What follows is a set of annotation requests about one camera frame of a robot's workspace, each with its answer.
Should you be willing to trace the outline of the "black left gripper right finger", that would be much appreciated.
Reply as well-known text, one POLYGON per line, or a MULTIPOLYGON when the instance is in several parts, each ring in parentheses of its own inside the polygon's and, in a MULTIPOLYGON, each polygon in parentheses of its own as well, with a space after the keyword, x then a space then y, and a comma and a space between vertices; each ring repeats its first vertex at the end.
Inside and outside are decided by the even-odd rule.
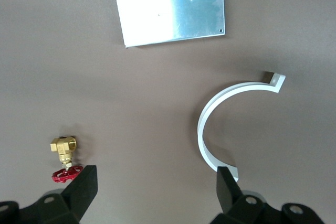
POLYGON ((257 196, 244 194, 227 167, 219 167, 216 193, 222 208, 211 223, 324 223, 308 206, 283 204, 280 210, 257 196))

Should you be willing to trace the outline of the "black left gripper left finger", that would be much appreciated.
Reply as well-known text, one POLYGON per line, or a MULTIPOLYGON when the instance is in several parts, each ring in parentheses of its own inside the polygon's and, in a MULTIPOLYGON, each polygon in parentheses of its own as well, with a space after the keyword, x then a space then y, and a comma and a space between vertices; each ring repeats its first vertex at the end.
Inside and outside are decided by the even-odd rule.
POLYGON ((1 223, 79 223, 97 192, 97 167, 87 165, 61 193, 47 194, 28 207, 2 201, 1 223))

